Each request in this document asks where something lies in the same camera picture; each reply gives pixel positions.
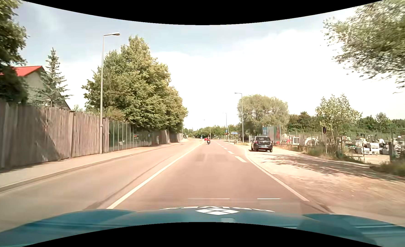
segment dark car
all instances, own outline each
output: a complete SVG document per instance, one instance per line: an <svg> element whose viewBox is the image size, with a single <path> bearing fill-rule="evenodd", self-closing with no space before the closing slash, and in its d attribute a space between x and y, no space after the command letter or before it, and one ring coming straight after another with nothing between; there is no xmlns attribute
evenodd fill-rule
<svg viewBox="0 0 405 247"><path fill-rule="evenodd" d="M251 151L257 150L269 150L270 153L273 152L273 145L271 139L267 136L256 136L251 143Z"/></svg>

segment cloud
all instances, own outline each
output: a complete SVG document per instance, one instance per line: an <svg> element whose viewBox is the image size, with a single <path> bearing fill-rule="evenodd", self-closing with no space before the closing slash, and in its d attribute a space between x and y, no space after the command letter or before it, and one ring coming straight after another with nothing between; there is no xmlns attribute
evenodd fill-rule
<svg viewBox="0 0 405 247"><path fill-rule="evenodd" d="M152 55L168 65L175 86L189 110L184 125L199 128L209 125L237 124L240 95L275 96L289 105L290 113L315 114L322 97L345 93L350 104L363 115L386 113L390 118L405 118L405 92L393 94L393 81L362 81L358 74L333 62L333 51L324 43L321 32L287 30L260 39L239 40L228 50L192 56L180 52ZM61 61L74 94L68 104L84 105L80 87L91 79L100 64L100 55L79 61Z"/></svg>
<svg viewBox="0 0 405 247"><path fill-rule="evenodd" d="M58 9L36 3L25 2L24 4L34 9L34 13L37 15L37 22L42 25L41 30L53 33L62 29L61 24L63 22L58 19L57 14L54 12Z"/></svg>
<svg viewBox="0 0 405 247"><path fill-rule="evenodd" d="M98 64L101 64L101 55L96 55L88 58L83 58L78 61L64 61L60 59L61 66L60 71L67 84L67 94L72 94L67 99L67 104L73 109L74 105L84 107L87 100L84 98L84 93L87 91L82 89L83 85L87 84L87 80L91 80L93 77L93 71L97 70Z"/></svg>

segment dirt ground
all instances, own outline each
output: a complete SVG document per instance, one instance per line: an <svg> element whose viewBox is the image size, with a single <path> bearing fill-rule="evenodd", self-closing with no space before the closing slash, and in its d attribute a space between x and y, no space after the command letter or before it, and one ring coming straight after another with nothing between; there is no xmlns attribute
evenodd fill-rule
<svg viewBox="0 0 405 247"><path fill-rule="evenodd" d="M352 153L349 156L353 157L355 159L360 159L361 161L364 161L364 157L363 157L362 154ZM387 162L387 161L390 161L390 156L389 155L385 155L385 154L368 154L368 155L365 155L365 162L366 163L380 165L382 162Z"/></svg>
<svg viewBox="0 0 405 247"><path fill-rule="evenodd" d="M372 171L369 165L286 149L274 148L269 153L243 148L261 168L333 213L405 226L405 178Z"/></svg>

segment red roof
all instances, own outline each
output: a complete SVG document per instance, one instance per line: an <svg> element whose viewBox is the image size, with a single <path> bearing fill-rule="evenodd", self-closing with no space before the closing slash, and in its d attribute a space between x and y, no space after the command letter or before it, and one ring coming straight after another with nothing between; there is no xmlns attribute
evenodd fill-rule
<svg viewBox="0 0 405 247"><path fill-rule="evenodd" d="M42 66L23 66L23 67L14 67L16 74L20 77L27 76L30 73L42 68Z"/></svg>

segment sky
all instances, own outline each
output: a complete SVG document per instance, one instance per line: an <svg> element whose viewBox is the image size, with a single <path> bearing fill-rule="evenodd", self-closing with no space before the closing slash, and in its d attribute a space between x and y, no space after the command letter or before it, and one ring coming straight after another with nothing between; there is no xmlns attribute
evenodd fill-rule
<svg viewBox="0 0 405 247"><path fill-rule="evenodd" d="M288 103L291 114L315 114L322 97L344 93L363 116L384 112L405 118L405 91L393 80L363 81L359 75L332 61L335 51L324 41L323 20L345 19L354 9L312 16L238 25L167 25L110 19L24 2L16 20L27 30L27 47L21 51L27 65L46 65L54 48L67 79L67 103L84 106L81 89L101 64L102 36L105 53L119 50L129 36L139 35L152 56L171 72L189 110L184 126L237 124L238 102L243 96L275 96ZM222 89L207 97L210 89Z"/></svg>

